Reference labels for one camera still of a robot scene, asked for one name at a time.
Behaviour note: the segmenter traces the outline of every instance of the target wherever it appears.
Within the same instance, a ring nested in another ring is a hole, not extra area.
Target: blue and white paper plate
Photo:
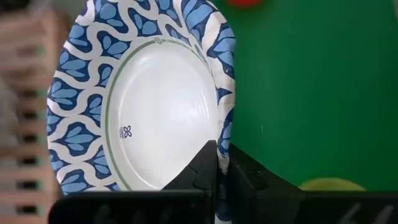
[[[47,100],[63,192],[160,190],[210,139],[226,173],[234,45],[207,1],[88,1]]]

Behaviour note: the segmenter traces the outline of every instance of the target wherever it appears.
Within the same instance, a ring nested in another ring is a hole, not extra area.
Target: green surface
[[[237,39],[232,142],[300,185],[398,190],[398,23],[392,0],[213,0]]]

